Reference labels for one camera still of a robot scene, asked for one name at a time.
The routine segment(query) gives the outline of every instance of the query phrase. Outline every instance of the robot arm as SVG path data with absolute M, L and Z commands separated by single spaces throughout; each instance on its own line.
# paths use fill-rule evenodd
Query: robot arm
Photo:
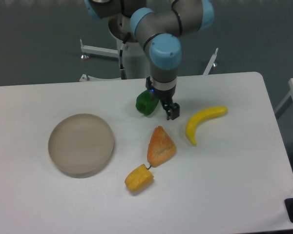
M 85 3 L 95 18 L 118 13 L 130 17 L 132 33 L 150 62 L 146 87 L 161 101 L 167 119 L 177 118 L 180 107 L 172 101 L 182 58 L 177 37 L 213 23 L 214 10 L 210 1 L 174 0 L 171 10 L 158 14 L 145 8 L 146 0 L 85 0 Z

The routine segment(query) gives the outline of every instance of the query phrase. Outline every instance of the black cable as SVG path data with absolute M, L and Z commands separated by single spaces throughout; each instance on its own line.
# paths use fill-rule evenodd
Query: black cable
M 124 4 L 124 0 L 121 0 L 121 10 L 122 10 L 122 13 L 125 11 L 125 4 Z
M 144 45 L 143 45 L 143 51 L 145 50 L 145 48 L 146 48 L 147 44 L 150 42 L 150 40 L 152 40 L 153 38 L 155 38 L 156 36 L 158 36 L 158 35 L 160 35 L 160 34 L 161 34 L 161 33 L 157 33 L 157 34 L 154 34 L 153 36 L 149 37 L 149 38 L 145 41 L 145 43 L 144 43 Z
M 176 4 L 176 3 L 177 3 L 177 1 L 179 1 L 179 0 L 175 0 L 175 1 L 173 1 L 173 2 L 172 2 L 172 4 L 171 4 L 171 7 L 173 7 L 173 6 L 174 6 L 174 4 Z
M 182 22 L 181 22 L 180 15 L 175 9 L 172 9 L 172 12 L 175 13 L 175 15 L 177 17 L 178 24 L 179 24 L 179 36 L 181 36 L 181 34 L 182 34 Z
M 128 32 L 127 35 L 125 36 L 124 40 L 123 40 L 123 44 L 126 44 L 126 42 L 129 41 L 130 37 L 131 37 L 131 33 Z M 120 58 L 123 57 L 123 50 L 122 50 L 122 48 L 120 48 L 120 50 L 119 50 L 119 57 Z M 123 70 L 124 69 L 123 60 L 122 59 L 120 59 L 120 60 L 121 60 L 121 62 L 120 62 L 120 69 Z

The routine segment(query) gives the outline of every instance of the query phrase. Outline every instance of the toy banana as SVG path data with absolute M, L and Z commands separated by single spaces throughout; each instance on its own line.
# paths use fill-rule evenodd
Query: toy banana
M 210 118 L 215 118 L 224 115 L 228 111 L 228 108 L 225 106 L 213 106 L 198 113 L 194 114 L 188 121 L 186 126 L 186 136 L 192 143 L 192 145 L 196 146 L 195 141 L 195 130 L 196 126 Z

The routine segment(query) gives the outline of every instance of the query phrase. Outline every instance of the gray floor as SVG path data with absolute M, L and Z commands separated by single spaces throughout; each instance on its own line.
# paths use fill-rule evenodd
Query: gray floor
M 275 108 L 293 78 L 293 0 L 211 0 L 211 28 L 180 38 L 179 74 L 199 75 L 219 47 L 216 73 L 257 71 Z M 119 77 L 118 62 L 80 60 L 84 44 L 116 48 L 107 19 L 92 21 L 82 0 L 0 0 L 0 86 Z M 293 106 L 278 121 L 293 164 Z

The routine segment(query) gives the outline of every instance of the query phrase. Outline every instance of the metal stand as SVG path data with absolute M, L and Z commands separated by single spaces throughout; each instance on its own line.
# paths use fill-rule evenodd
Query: metal stand
M 82 60 L 87 60 L 88 55 L 105 56 L 105 57 L 114 58 L 114 59 L 118 59 L 118 57 L 119 57 L 117 50 L 89 46 L 89 45 L 83 45 L 83 42 L 81 39 L 80 39 L 80 48 L 83 53 L 83 55 L 81 57 Z
M 79 79 L 80 82 L 86 82 L 86 81 L 103 81 L 103 80 L 121 80 L 121 78 L 101 79 L 101 78 L 96 78 L 96 77 L 88 76 L 87 74 L 83 74 L 80 77 L 80 79 Z
M 279 105 L 274 109 L 274 115 L 276 119 L 279 119 L 280 116 L 288 109 L 288 107 L 293 103 L 291 92 L 289 91 L 285 97 L 281 100 Z
M 216 49 L 215 53 L 210 57 L 209 63 L 207 64 L 203 75 L 208 75 L 210 74 L 212 69 L 216 69 L 217 63 L 215 62 L 215 60 L 217 58 L 217 52 L 218 48 Z

